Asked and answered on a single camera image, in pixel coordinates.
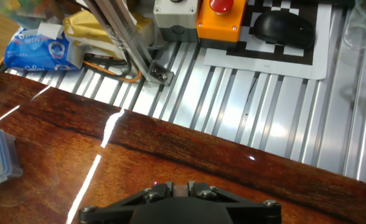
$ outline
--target plastic bag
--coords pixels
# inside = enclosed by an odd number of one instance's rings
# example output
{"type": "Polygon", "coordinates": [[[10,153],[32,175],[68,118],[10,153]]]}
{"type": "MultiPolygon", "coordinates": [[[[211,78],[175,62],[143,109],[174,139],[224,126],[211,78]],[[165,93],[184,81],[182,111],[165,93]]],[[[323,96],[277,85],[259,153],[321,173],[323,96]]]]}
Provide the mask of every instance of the plastic bag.
{"type": "Polygon", "coordinates": [[[35,30],[15,35],[4,54],[4,63],[18,71],[78,70],[82,60],[83,50],[70,44],[64,33],[54,40],[35,30]]]}

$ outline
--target red button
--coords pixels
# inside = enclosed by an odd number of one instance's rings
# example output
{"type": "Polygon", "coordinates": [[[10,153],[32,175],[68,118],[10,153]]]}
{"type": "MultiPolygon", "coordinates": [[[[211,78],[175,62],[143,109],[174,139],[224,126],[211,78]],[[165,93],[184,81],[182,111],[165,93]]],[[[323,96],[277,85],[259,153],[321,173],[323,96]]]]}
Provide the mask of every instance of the red button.
{"type": "Polygon", "coordinates": [[[233,7],[234,0],[210,0],[209,6],[217,14],[225,14],[233,7]]]}

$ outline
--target computer mouse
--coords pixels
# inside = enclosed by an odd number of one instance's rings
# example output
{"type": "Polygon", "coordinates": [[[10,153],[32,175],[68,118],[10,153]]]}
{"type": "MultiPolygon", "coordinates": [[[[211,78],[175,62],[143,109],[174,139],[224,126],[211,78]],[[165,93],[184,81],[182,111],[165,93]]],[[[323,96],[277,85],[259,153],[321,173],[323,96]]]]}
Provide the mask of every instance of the computer mouse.
{"type": "Polygon", "coordinates": [[[316,33],[309,21],[285,11],[262,13],[253,28],[258,39],[301,49],[312,47],[316,33]]]}

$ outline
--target wooden table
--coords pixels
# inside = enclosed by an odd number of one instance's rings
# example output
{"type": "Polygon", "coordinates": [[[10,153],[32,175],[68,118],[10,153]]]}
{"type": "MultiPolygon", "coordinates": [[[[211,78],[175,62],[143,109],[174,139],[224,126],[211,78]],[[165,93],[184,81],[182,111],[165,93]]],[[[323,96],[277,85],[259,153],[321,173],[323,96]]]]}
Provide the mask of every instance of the wooden table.
{"type": "Polygon", "coordinates": [[[77,223],[85,205],[190,180],[278,201],[283,223],[366,223],[365,183],[3,73],[0,128],[24,169],[0,185],[0,223],[77,223]]]}

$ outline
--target metal bracket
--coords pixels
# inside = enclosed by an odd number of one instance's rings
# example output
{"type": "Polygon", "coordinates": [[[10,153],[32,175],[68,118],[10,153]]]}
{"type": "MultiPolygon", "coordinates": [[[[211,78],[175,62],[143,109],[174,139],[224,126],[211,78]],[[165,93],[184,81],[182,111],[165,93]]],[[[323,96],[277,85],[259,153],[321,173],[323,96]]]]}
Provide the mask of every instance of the metal bracket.
{"type": "Polygon", "coordinates": [[[164,68],[155,61],[151,63],[148,73],[163,83],[165,86],[169,86],[173,79],[173,72],[164,68]]]}
{"type": "Polygon", "coordinates": [[[123,1],[84,1],[113,43],[129,52],[147,81],[167,86],[171,83],[173,73],[154,62],[123,1]]]}

